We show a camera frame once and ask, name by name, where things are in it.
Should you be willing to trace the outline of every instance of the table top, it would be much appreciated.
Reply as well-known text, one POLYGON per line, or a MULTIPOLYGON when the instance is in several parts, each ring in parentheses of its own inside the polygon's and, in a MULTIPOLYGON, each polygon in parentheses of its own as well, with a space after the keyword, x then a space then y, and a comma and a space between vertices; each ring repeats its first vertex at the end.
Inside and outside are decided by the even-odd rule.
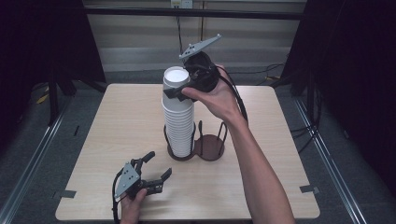
MULTIPOLYGON (((249 127, 282 183, 296 218, 319 215, 275 91, 270 87, 238 86, 249 117, 249 127)), ((163 85, 111 84, 99 106, 66 190, 74 198, 62 198, 56 211, 60 220, 111 220, 111 186, 116 173, 130 159, 150 151, 156 156, 142 167, 142 178, 159 179, 169 167, 173 173, 163 193, 148 196, 141 220, 250 219, 239 165, 231 136, 217 161, 194 156, 175 161, 163 136, 163 85)), ((203 122, 204 134, 217 134, 221 120, 200 102, 194 120, 203 122)))

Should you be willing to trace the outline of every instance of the metal rail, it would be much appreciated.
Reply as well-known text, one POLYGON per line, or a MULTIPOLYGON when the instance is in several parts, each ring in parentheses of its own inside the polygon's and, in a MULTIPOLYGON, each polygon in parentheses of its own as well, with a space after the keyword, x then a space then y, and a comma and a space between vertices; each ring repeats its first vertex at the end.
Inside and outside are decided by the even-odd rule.
POLYGON ((34 10, 45 13, 84 13, 93 15, 135 15, 135 16, 178 16, 208 18, 238 18, 300 21, 303 13, 235 11, 188 8, 156 8, 156 7, 34 7, 34 10))
POLYGON ((44 156, 48 148, 50 147, 50 143, 52 142, 53 137, 58 132, 59 126, 61 125, 64 118, 64 112, 69 106, 71 99, 72 97, 68 97, 68 100, 65 102, 64 108, 62 109, 58 118, 53 122, 52 126, 48 127, 48 129, 44 133, 40 144, 35 150, 35 154, 27 164, 14 190, 12 190, 12 192, 9 194, 0 212, 1 224, 11 223, 15 214, 17 213, 21 201, 26 194, 26 191, 29 189, 31 182, 35 177, 35 173, 37 172, 40 163, 43 161, 44 156))
MULTIPOLYGON (((297 109, 300 112, 301 117, 303 118, 305 126, 307 128, 311 127, 311 122, 309 121, 309 118, 306 114, 306 108, 303 101, 296 100, 295 104, 297 105, 297 109)), ((323 139, 321 138, 319 132, 315 132, 312 128, 310 128, 309 133, 313 137, 318 153, 322 158, 323 163, 326 166, 326 169, 329 172, 330 177, 332 178, 332 182, 337 188, 337 191, 346 207, 346 210, 348 211, 350 217, 352 218, 353 223, 366 224, 367 222, 363 216, 359 204, 357 203, 352 192, 349 190, 349 187, 347 186, 347 183, 345 182, 344 178, 341 176, 341 173, 338 170, 337 165, 332 159, 332 154, 324 144, 323 139)))

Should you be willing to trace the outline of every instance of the cup holder stand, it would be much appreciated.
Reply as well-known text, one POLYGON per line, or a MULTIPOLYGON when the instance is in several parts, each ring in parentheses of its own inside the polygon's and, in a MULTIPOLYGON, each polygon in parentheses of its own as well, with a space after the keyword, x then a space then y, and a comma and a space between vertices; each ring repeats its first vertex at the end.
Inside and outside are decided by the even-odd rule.
POLYGON ((173 153, 173 150, 171 148, 171 145, 169 144, 168 137, 166 135, 166 125, 163 126, 163 134, 165 135, 165 140, 168 144, 168 153, 171 156, 172 159, 176 161, 187 161, 194 157, 195 155, 199 156, 201 159, 205 161, 216 161, 218 160, 224 153, 224 142, 227 137, 227 126, 225 125, 224 122, 220 124, 219 128, 219 133, 217 136, 214 134, 203 134, 203 123, 200 120, 198 124, 198 130, 200 137, 198 140, 194 140, 195 136, 195 123, 194 123, 194 130, 192 131, 191 134, 191 153, 190 155, 186 157, 178 157, 173 153), (224 136, 222 139, 220 139, 220 134, 222 131, 222 127, 224 126, 224 136))

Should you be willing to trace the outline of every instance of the black cable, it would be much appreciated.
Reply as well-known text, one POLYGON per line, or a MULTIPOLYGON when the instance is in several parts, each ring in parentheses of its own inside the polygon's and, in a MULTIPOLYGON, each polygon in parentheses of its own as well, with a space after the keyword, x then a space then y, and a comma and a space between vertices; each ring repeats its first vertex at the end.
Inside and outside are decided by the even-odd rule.
POLYGON ((124 198, 126 198, 126 197, 128 197, 128 194, 125 194, 125 195, 118 201, 118 203, 120 203, 120 202, 122 201, 122 199, 124 199, 124 198))
POLYGON ((183 54, 183 42, 181 41, 181 29, 180 29, 180 17, 176 17, 177 20, 177 30, 178 30, 178 46, 179 46, 179 50, 180 50, 180 55, 183 54))
POLYGON ((273 63, 273 64, 270 64, 270 65, 266 66, 266 68, 264 70, 262 70, 262 71, 257 71, 257 72, 233 72, 233 73, 230 73, 230 74, 234 75, 234 74, 259 74, 259 73, 265 73, 265 72, 269 72, 269 71, 271 71, 273 69, 276 69, 277 67, 279 67, 281 65, 285 65, 285 63, 273 63))
POLYGON ((120 171, 116 174, 116 178, 114 178, 114 181, 113 181, 113 187, 111 188, 111 193, 112 193, 111 199, 113 200, 113 209, 112 209, 113 210, 113 219, 114 219, 114 223, 116 223, 116 224, 120 224, 118 206, 119 206, 119 202, 123 198, 117 202, 116 199, 114 198, 114 195, 116 195, 116 184, 117 184, 117 180, 119 179, 119 177, 122 174, 122 171, 123 171, 123 168, 120 169, 120 171))
POLYGON ((307 127, 303 127, 303 128, 299 128, 299 129, 293 129, 293 130, 290 130, 290 132, 291 133, 297 133, 297 132, 300 132, 300 131, 306 131, 307 129, 311 129, 311 128, 313 128, 313 127, 315 127, 315 125, 309 125, 309 126, 307 126, 307 127))
MULTIPOLYGON (((201 9, 205 9, 205 1, 202 2, 202 8, 201 9)), ((204 40, 204 17, 201 17, 201 37, 200 40, 203 41, 204 40)))
POLYGON ((221 69, 227 75, 227 77, 230 79, 231 83, 227 80, 227 78, 223 77, 222 75, 219 75, 219 78, 221 80, 223 80, 230 87, 230 89, 233 91, 236 101, 238 102, 239 109, 241 110, 242 116, 245 118, 246 121, 248 121, 248 113, 245 108, 245 104, 244 104, 241 96, 239 95, 238 89, 236 88, 236 85, 233 82, 233 78, 230 76, 230 74, 224 68, 222 68, 220 66, 216 66, 216 67, 221 69))
MULTIPOLYGON (((312 133, 312 136, 308 139, 308 141, 305 143, 305 145, 298 150, 298 153, 301 153, 302 151, 304 151, 304 149, 306 149, 306 147, 309 145, 309 143, 312 141, 312 139, 314 139, 314 137, 316 137, 316 135, 318 134, 318 128, 319 128, 319 124, 320 124, 320 118, 321 118, 321 111, 322 111, 322 95, 320 94, 319 90, 316 89, 316 104, 318 107, 318 114, 317 117, 315 118, 315 120, 313 121, 313 123, 311 123, 308 127, 306 127, 305 129, 308 130, 312 130, 315 128, 314 132, 312 133)), ((293 136, 293 139, 296 139, 302 135, 304 135, 306 132, 301 133, 301 134, 297 134, 295 136, 293 136)))
POLYGON ((314 139, 314 137, 317 136, 317 133, 318 133, 318 129, 315 129, 314 132, 312 133, 312 136, 308 139, 308 141, 305 143, 305 145, 298 150, 299 154, 302 153, 306 149, 306 147, 309 145, 309 143, 311 143, 311 141, 314 139))

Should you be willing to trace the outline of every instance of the human arm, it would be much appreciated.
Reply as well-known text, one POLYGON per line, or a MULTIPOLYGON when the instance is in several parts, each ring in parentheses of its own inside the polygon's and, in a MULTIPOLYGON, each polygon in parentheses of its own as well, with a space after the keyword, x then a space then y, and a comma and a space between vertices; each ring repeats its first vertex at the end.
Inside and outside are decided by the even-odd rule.
POLYGON ((137 192, 134 199, 129 196, 123 197, 121 200, 121 221, 120 224, 136 224, 139 221, 140 205, 146 197, 146 189, 141 189, 137 192))
POLYGON ((229 86, 219 80, 217 87, 211 92, 185 88, 182 93, 201 101, 226 123, 233 139, 247 207, 253 222, 294 223, 285 190, 243 118, 229 86))

